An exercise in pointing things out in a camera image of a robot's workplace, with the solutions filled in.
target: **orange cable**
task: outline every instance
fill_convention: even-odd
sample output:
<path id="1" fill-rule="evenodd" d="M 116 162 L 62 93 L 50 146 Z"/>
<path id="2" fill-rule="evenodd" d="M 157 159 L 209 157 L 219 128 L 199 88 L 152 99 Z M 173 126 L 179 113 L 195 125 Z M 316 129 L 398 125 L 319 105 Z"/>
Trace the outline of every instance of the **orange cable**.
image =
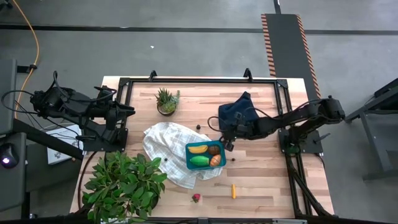
<path id="1" fill-rule="evenodd" d="M 16 2 L 16 0 L 12 0 L 12 1 L 14 2 L 15 6 L 17 6 L 17 8 L 18 8 L 19 12 L 21 13 L 21 15 L 24 17 L 24 19 L 25 19 L 27 25 L 29 26 L 30 30 L 31 30 L 32 33 L 33 33 L 33 37 L 35 38 L 35 41 L 36 41 L 36 49 L 37 49 L 37 51 L 36 51 L 36 59 L 35 59 L 35 62 L 34 62 L 33 64 L 34 64 L 34 65 L 37 65 L 37 60 L 39 59 L 39 55 L 40 55 L 40 47 L 39 47 L 39 41 L 37 40 L 37 36 L 36 36 L 35 30 L 33 30 L 32 26 L 30 25 L 29 20 L 26 18 L 24 12 L 23 12 L 22 9 L 19 7 L 19 5 L 18 5 L 18 3 Z M 31 68 L 31 69 L 30 69 L 30 72 L 29 72 L 29 74 L 28 74 L 28 76 L 25 78 L 24 84 L 22 84 L 21 90 L 24 90 L 27 81 L 29 80 L 30 76 L 32 76 L 32 74 L 33 74 L 33 71 L 34 71 L 34 69 Z M 19 100 L 21 99 L 21 95 L 22 95 L 22 92 L 19 92 L 18 99 L 17 99 L 17 102 L 18 102 L 18 103 L 19 103 Z"/>

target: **toy strawberry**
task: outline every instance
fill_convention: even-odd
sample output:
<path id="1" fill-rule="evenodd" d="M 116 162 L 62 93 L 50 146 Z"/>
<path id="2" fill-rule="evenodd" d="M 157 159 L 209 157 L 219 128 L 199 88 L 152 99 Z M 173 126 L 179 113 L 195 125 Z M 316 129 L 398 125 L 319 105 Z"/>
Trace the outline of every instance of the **toy strawberry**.
<path id="1" fill-rule="evenodd" d="M 198 203 L 198 202 L 199 202 L 199 199 L 200 199 L 200 194 L 194 194 L 194 195 L 192 196 L 192 200 L 193 200 L 193 202 L 195 202 L 195 203 Z"/>

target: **checkered towel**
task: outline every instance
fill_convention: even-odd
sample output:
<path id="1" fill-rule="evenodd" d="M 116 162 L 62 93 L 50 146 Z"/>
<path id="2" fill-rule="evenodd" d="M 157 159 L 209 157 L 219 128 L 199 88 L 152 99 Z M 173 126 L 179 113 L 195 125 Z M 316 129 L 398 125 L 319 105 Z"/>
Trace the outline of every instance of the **checkered towel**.
<path id="1" fill-rule="evenodd" d="M 179 124 L 157 123 L 144 131 L 144 149 L 150 159 L 162 158 L 159 169 L 175 184 L 193 189 L 196 178 L 208 180 L 219 176 L 223 168 L 212 170 L 189 170 L 185 157 L 185 145 L 192 142 L 210 141 L 204 134 L 198 134 Z"/>

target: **leafy green plant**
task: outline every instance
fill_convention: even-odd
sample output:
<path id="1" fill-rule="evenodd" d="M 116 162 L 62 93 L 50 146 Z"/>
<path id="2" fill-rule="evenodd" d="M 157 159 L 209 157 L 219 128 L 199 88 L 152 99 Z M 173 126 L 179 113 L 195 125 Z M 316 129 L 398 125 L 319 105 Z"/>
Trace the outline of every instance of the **leafy green plant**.
<path id="1" fill-rule="evenodd" d="M 157 100 L 157 105 L 163 106 L 172 99 L 173 95 L 165 88 L 161 88 L 158 91 L 158 95 L 155 97 Z"/>
<path id="2" fill-rule="evenodd" d="M 95 177 L 85 184 L 92 192 L 83 192 L 83 204 L 94 205 L 88 219 L 95 223 L 101 219 L 106 223 L 127 218 L 128 223 L 145 221 L 165 190 L 167 174 L 159 170 L 160 162 L 161 158 L 146 161 L 142 154 L 130 158 L 120 152 L 107 153 L 106 161 L 100 158 L 93 167 Z"/>
<path id="3" fill-rule="evenodd" d="M 173 96 L 173 94 L 171 94 L 168 90 L 162 88 L 159 89 L 158 95 L 155 97 L 157 100 L 157 106 L 164 113 L 171 113 L 175 111 L 180 101 L 180 90 L 177 90 L 177 94 Z"/>

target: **small orange object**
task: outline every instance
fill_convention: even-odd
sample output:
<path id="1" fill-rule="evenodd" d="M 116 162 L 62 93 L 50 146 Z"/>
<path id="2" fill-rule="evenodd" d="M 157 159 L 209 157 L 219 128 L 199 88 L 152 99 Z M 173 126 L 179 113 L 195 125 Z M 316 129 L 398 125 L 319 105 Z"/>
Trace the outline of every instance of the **small orange object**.
<path id="1" fill-rule="evenodd" d="M 211 158 L 210 166 L 218 166 L 220 162 L 221 162 L 221 156 L 219 154 L 215 155 L 213 156 L 213 158 Z"/>

